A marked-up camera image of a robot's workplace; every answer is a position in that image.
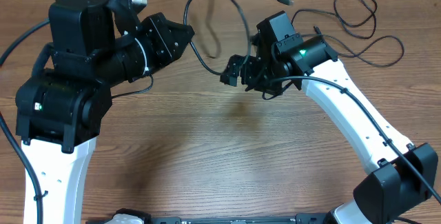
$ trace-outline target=white arm casing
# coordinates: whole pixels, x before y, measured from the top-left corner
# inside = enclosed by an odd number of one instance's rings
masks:
[[[317,65],[314,67],[314,73],[310,76],[326,79],[346,87],[367,108],[378,125],[384,130],[384,133],[392,139],[393,144],[403,154],[409,151],[407,144],[413,145],[413,143],[393,128],[372,106],[369,100],[353,83],[340,60],[336,62],[328,60]],[[312,80],[303,80],[302,90],[337,125],[338,129],[356,151],[367,174],[380,167],[378,165],[380,159],[386,159],[391,162],[398,157],[389,146],[383,144],[383,137],[380,136],[372,122],[349,96],[342,94],[340,90],[330,85]]]
[[[72,154],[61,152],[61,145],[33,139],[21,144],[37,174],[43,197],[43,224],[79,224],[85,176],[95,150],[96,137],[75,147]],[[26,173],[25,224],[37,222],[34,187]]]

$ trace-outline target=black cable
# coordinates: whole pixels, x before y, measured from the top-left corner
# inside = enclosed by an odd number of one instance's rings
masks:
[[[402,221],[404,223],[410,223],[410,224],[421,224],[419,222],[412,221],[412,220],[409,220],[408,218],[404,218],[404,217],[397,217],[397,218],[395,218],[395,221]]]
[[[30,36],[33,32],[39,30],[40,28],[46,26],[49,24],[49,19],[45,19],[41,23],[38,23],[28,31],[26,31],[24,34],[22,34],[18,39],[16,39],[8,49],[1,55],[0,57],[0,67],[5,63],[6,59],[8,58],[9,54],[28,36]],[[8,124],[6,124],[5,119],[3,118],[3,115],[0,111],[0,126],[3,130],[3,133],[5,134],[6,138],[8,139],[9,143],[11,144],[12,148],[14,149],[15,153],[17,153],[17,156],[20,158],[21,162],[23,163],[26,172],[28,172],[30,180],[32,181],[32,185],[34,186],[35,191],[35,197],[34,200],[37,204],[37,224],[43,224],[43,195],[41,194],[41,187],[40,182],[37,178],[37,175],[35,174],[34,168],[32,168],[32,165],[30,164],[28,158],[24,154],[21,147],[18,145],[17,141],[15,140],[14,136],[12,135]]]
[[[344,58],[359,58],[361,61],[363,61],[363,62],[365,62],[365,63],[367,63],[369,65],[372,65],[372,66],[375,66],[375,67],[379,67],[379,68],[387,68],[387,67],[393,66],[396,63],[400,62],[400,60],[404,56],[404,44],[403,44],[403,42],[398,37],[395,37],[393,35],[385,35],[383,37],[380,37],[380,38],[376,39],[375,41],[372,41],[365,49],[363,49],[361,52],[358,52],[358,53],[355,53],[351,48],[349,48],[345,43],[343,43],[343,41],[341,41],[340,39],[337,39],[336,37],[333,37],[331,35],[328,35],[328,34],[302,34],[302,37],[317,37],[317,36],[328,37],[328,38],[331,38],[331,39],[337,41],[345,50],[347,50],[348,52],[350,52],[352,54],[352,55],[348,55],[348,54],[343,54],[341,52],[337,52],[338,56],[341,56],[341,57],[344,57]],[[386,38],[395,39],[398,42],[398,44],[400,44],[401,55],[395,61],[392,61],[391,63],[387,63],[387,64],[377,64],[377,63],[374,63],[372,61],[368,61],[367,59],[363,59],[360,56],[361,54],[365,53],[369,48],[371,48],[371,46],[373,46],[375,43],[377,43],[377,42],[379,42],[379,41],[381,41],[383,39],[386,39]]]
[[[137,90],[137,91],[133,91],[133,92],[126,92],[126,93],[122,93],[122,94],[118,94],[118,95],[114,95],[112,96],[112,99],[121,97],[121,96],[128,96],[131,94],[142,94],[142,93],[146,93],[149,90],[151,90],[153,88],[153,76],[149,75],[150,79],[152,80],[152,82],[150,83],[149,87],[145,88],[144,90]]]
[[[3,65],[3,63],[5,63],[6,58],[8,58],[9,54],[26,38],[28,38],[28,36],[30,36],[33,32],[39,30],[40,28],[46,26],[47,24],[49,24],[49,19],[45,19],[44,21],[42,21],[41,23],[36,24],[34,27],[32,27],[31,29],[29,29],[28,31],[26,31],[24,34],[22,34],[19,38],[17,38],[14,42],[12,42],[12,44],[9,46],[8,49],[6,49],[6,51],[3,53],[3,55],[1,55],[0,57],[0,67]]]
[[[402,152],[399,151],[399,149],[392,143],[392,140],[387,137],[387,135],[384,133],[384,131],[381,129],[381,127],[378,125],[377,121],[371,116],[369,111],[366,109],[366,107],[360,102],[360,100],[357,99],[356,96],[354,96],[350,91],[348,91],[347,88],[342,87],[341,85],[338,85],[337,83],[328,81],[326,79],[321,79],[318,77],[311,77],[311,76],[289,76],[289,77],[282,77],[279,79],[272,79],[266,82],[266,84],[272,84],[277,82],[283,82],[288,80],[299,80],[299,79],[306,79],[306,80],[313,80],[318,81],[330,86],[333,86],[337,89],[339,89],[342,93],[345,93],[347,96],[349,96],[357,105],[360,107],[360,109],[366,114],[367,118],[372,122],[375,129],[377,129],[378,133],[380,133],[381,137],[383,137],[384,141],[387,145],[391,147],[391,149],[402,159],[402,161],[406,164],[406,166],[415,174],[416,177],[421,181],[421,183],[426,186],[428,191],[435,197],[435,199],[438,201],[439,204],[441,204],[441,197],[440,195],[435,191],[435,189],[427,182],[427,180],[421,175],[421,173],[412,165],[412,163],[403,155]]]
[[[34,168],[32,168],[32,165],[30,164],[28,158],[24,154],[23,150],[15,140],[14,136],[12,135],[11,131],[9,130],[8,125],[5,122],[5,119],[3,118],[3,115],[0,111],[0,126],[3,132],[5,133],[6,138],[8,139],[9,143],[11,144],[12,148],[14,149],[15,153],[17,153],[17,156],[20,158],[21,162],[25,166],[26,171],[29,174],[30,180],[32,181],[32,185],[34,186],[35,191],[35,201],[37,202],[37,224],[43,224],[43,199],[41,195],[41,188],[40,188],[40,182],[37,178],[37,175],[35,174]]]
[[[32,74],[31,74],[32,76],[36,76],[44,70],[44,67],[48,63],[49,57],[52,54],[53,49],[54,49],[54,44],[52,42],[49,42],[46,45],[44,45],[39,56],[37,57],[37,60],[34,63],[34,66],[32,67]]]
[[[329,11],[324,11],[324,10],[317,10],[317,9],[299,9],[297,10],[297,12],[294,14],[294,16],[292,17],[291,20],[291,24],[294,24],[294,19],[296,18],[297,14],[300,12],[315,12],[315,13],[321,13],[321,14],[330,14],[334,17],[336,17],[340,23],[342,24],[343,29],[345,29],[346,33],[350,34],[351,36],[355,37],[355,38],[359,38],[359,39],[370,39],[372,38],[373,34],[375,33],[376,29],[377,29],[377,17],[375,16],[375,13],[377,11],[377,7],[378,4],[375,0],[371,0],[374,4],[374,9],[372,10],[366,3],[365,0],[359,0],[362,5],[371,13],[364,21],[357,23],[357,24],[351,24],[348,23],[347,21],[345,21],[340,14],[337,11],[337,0],[334,0],[334,13],[329,12]],[[350,28],[358,28],[360,26],[363,26],[364,24],[366,24],[366,22],[368,22],[368,20],[373,19],[373,29],[372,29],[372,33],[369,36],[362,36],[359,34],[354,34],[353,32],[351,32],[347,27]]]
[[[183,20],[183,24],[187,25],[187,16],[188,16],[188,10],[189,10],[189,5],[193,0],[188,0],[187,4],[185,5],[185,9],[184,9],[184,20]],[[248,26],[248,22],[245,18],[245,14],[243,13],[242,8],[237,4],[237,2],[235,0],[230,0],[237,8],[240,17],[242,18],[243,24],[245,26],[245,31],[247,34],[247,55],[245,57],[245,60],[243,61],[243,64],[245,64],[251,54],[251,49],[252,49],[252,43],[250,40],[250,35],[249,35],[249,26]],[[292,0],[276,0],[280,3],[283,3],[285,5],[293,5],[294,2]],[[193,41],[190,41],[190,46],[192,47],[194,54],[196,55],[196,57],[198,57],[199,61],[201,62],[202,66],[207,69],[209,72],[211,72],[212,74],[218,75],[220,76],[222,73],[221,72],[217,72],[213,69],[211,69],[202,59],[202,56],[199,54],[198,50],[196,49],[196,46],[194,45]]]

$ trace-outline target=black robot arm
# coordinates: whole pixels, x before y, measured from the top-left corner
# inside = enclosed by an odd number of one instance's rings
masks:
[[[49,9],[53,42],[17,92],[17,135],[60,143],[62,152],[98,136],[112,105],[110,88],[179,59],[194,31],[162,13],[140,21],[147,0],[56,0]],[[114,21],[121,37],[115,38]],[[54,69],[45,69],[52,57]]]

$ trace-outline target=wood grain surface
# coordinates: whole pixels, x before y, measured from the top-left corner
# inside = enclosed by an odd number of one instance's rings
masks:
[[[0,0],[0,51],[48,15],[54,0]],[[149,0],[141,13],[163,12],[181,22],[187,0]],[[294,0],[293,7],[272,0],[237,0],[252,32],[264,18],[298,8],[332,10],[333,0]],[[364,94],[383,116],[416,145],[430,143],[441,154],[441,0],[377,0],[375,37],[393,34],[406,47],[401,62],[373,68],[357,59],[343,59]],[[195,0],[189,19],[198,48],[216,53],[205,25],[209,0]],[[221,56],[207,59],[223,70],[228,58],[246,51],[245,31],[228,0],[214,0],[212,26],[221,42]],[[363,20],[367,11],[356,0],[340,0],[341,15]],[[300,14],[301,33],[317,25],[354,50],[369,41],[342,31],[335,19]],[[368,34],[372,23],[358,29]],[[44,28],[24,41],[0,71],[0,109],[15,131],[15,93],[30,76],[40,49],[51,41]],[[394,41],[374,45],[365,58],[394,60]],[[366,176],[355,152],[329,117],[302,92],[291,89],[274,101],[258,92],[244,92],[219,83],[198,62],[191,49],[154,75],[148,94],[116,99],[103,119],[96,152],[85,183],[83,219],[109,217],[119,208],[154,216],[220,217],[328,212],[351,199]],[[124,83],[113,94],[144,88],[143,80]],[[25,171],[0,135],[0,223],[21,223]],[[441,191],[438,177],[435,188]],[[431,199],[404,216],[439,223],[440,206]]]

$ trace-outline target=black joint housing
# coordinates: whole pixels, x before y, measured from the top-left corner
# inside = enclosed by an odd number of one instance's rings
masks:
[[[17,92],[17,135],[61,144],[61,151],[99,135],[101,119],[112,106],[110,87],[73,80],[46,69],[31,77]]]
[[[404,154],[433,187],[438,155],[425,143]],[[360,211],[373,224],[389,223],[432,194],[401,159],[382,162],[353,191]]]
[[[233,55],[229,58],[227,67],[220,76],[220,82],[236,87],[237,78],[240,74],[240,68],[243,64],[245,57],[240,55]]]

